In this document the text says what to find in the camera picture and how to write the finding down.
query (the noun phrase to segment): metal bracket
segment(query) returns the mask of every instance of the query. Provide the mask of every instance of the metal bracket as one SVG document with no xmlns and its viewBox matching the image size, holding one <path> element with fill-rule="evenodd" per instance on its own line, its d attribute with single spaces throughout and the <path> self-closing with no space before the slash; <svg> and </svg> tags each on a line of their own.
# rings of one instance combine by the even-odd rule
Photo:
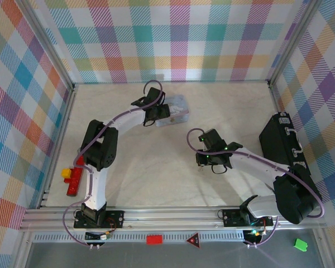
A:
<svg viewBox="0 0 335 268">
<path fill-rule="evenodd" d="M 124 222 L 124 211 L 122 210 L 106 210 L 106 214 L 104 216 L 104 221 L 101 226 L 97 227 L 97 225 L 83 216 L 82 211 L 77 211 L 75 214 L 75 221 L 73 224 L 73 228 L 75 229 L 90 229 L 90 228 L 99 228 L 99 229 L 112 229 L 123 228 Z"/>
<path fill-rule="evenodd" d="M 263 227 L 264 226 L 263 219 L 266 221 L 266 226 L 273 226 L 273 219 L 271 217 L 262 217 L 253 224 L 247 223 L 245 219 L 242 217 L 240 209 L 223 209 L 222 218 L 224 227 L 243 227 L 243 226 Z"/>
</svg>

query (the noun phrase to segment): red toy piece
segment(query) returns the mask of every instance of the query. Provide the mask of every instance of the red toy piece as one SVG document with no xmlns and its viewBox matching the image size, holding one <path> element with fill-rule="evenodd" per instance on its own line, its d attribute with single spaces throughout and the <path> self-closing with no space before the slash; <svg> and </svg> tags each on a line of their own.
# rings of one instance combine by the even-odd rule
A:
<svg viewBox="0 0 335 268">
<path fill-rule="evenodd" d="M 78 158 L 77 165 L 81 165 L 81 166 L 84 165 L 83 156 Z M 64 182 L 69 183 L 68 190 L 67 190 L 67 196 L 75 197 L 78 193 L 79 184 L 80 184 L 80 180 L 82 178 L 83 169 L 80 168 L 80 167 L 75 167 L 75 168 L 70 169 L 70 170 L 71 170 L 71 177 L 69 179 L 64 179 Z"/>
<path fill-rule="evenodd" d="M 159 245 L 162 244 L 162 236 L 147 236 L 146 237 L 146 243 L 147 245 Z"/>
</svg>

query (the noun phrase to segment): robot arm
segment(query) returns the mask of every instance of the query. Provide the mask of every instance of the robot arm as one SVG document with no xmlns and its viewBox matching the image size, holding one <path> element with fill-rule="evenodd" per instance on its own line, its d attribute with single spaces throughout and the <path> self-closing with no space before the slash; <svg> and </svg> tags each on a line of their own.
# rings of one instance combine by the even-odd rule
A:
<svg viewBox="0 0 335 268">
<path fill-rule="evenodd" d="M 278 167 L 295 174 L 321 198 L 305 167 L 299 164 L 290 167 L 275 163 L 253 154 L 235 142 L 227 145 L 215 129 L 202 134 L 199 140 L 207 148 L 206 151 L 199 150 L 201 152 L 227 151 L 226 154 L 216 155 L 203 155 L 197 152 L 196 161 L 199 166 L 224 165 L 226 168 L 241 170 L 261 180 L 273 190 L 274 195 L 266 197 L 254 195 L 240 206 L 241 214 L 245 215 L 248 223 L 265 216 L 283 216 L 289 222 L 298 224 L 318 205 L 317 200 L 305 187 L 277 169 Z"/>
<path fill-rule="evenodd" d="M 152 103 L 159 96 L 160 90 L 150 88 L 148 95 L 133 102 L 129 110 L 143 107 Z M 139 109 L 118 118 L 102 134 L 94 144 L 83 153 L 85 164 L 92 170 L 92 193 L 89 195 L 89 173 L 87 173 L 87 199 L 81 207 L 83 216 L 93 224 L 100 226 L 104 220 L 106 211 L 106 183 L 109 167 L 116 158 L 118 138 L 134 126 L 158 119 L 170 117 L 170 110 L 164 104 L 165 93 L 160 97 L 157 104 L 146 109 Z M 97 134 L 108 124 L 109 121 L 100 122 L 92 120 L 87 128 L 81 150 L 87 146 Z"/>
</svg>

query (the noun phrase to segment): warning triangle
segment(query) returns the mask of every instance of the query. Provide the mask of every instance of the warning triangle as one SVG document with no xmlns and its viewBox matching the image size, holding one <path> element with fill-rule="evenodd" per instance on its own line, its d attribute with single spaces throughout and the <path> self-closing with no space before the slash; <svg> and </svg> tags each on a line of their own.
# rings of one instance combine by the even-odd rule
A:
<svg viewBox="0 0 335 268">
<path fill-rule="evenodd" d="M 200 248 L 200 238 L 199 238 L 199 233 L 194 234 L 191 236 L 189 239 L 186 240 L 186 242 L 194 245 L 195 247 Z"/>
</svg>

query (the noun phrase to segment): plaid fabric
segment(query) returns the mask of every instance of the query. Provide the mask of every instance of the plaid fabric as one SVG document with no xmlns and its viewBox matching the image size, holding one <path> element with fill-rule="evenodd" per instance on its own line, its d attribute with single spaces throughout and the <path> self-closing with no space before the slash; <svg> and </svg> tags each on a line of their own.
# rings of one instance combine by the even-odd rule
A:
<svg viewBox="0 0 335 268">
<path fill-rule="evenodd" d="M 335 245 L 335 1 L 323 1 L 275 94 L 293 117 Z"/>
<path fill-rule="evenodd" d="M 85 83 L 265 79 L 295 2 L 46 0 L 47 14 L 35 1 L 72 79 Z"/>
<path fill-rule="evenodd" d="M 13 0 L 0 0 L 0 267 L 36 202 L 68 90 Z"/>
<path fill-rule="evenodd" d="M 303 0 L 303 3 L 301 4 L 301 6 L 299 8 L 299 11 L 295 16 L 295 18 L 293 20 L 293 23 L 291 24 L 291 26 L 288 30 L 288 33 L 286 34 L 286 36 L 283 40 L 283 43 L 278 50 L 277 56 L 275 57 L 275 59 L 273 61 L 272 67 L 270 68 L 270 70 L 268 72 L 268 76 L 267 76 L 268 80 L 272 77 L 272 75 L 275 71 L 275 68 L 276 68 L 276 66 L 277 66 L 277 64 L 280 60 L 280 57 L 283 55 L 285 49 L 287 48 L 287 46 L 289 44 L 289 39 L 292 36 L 292 34 L 294 34 L 295 28 L 298 25 L 300 19 L 302 18 L 303 14 L 304 14 L 304 11 L 307 8 L 309 2 L 310 2 L 310 0 Z"/>
</svg>

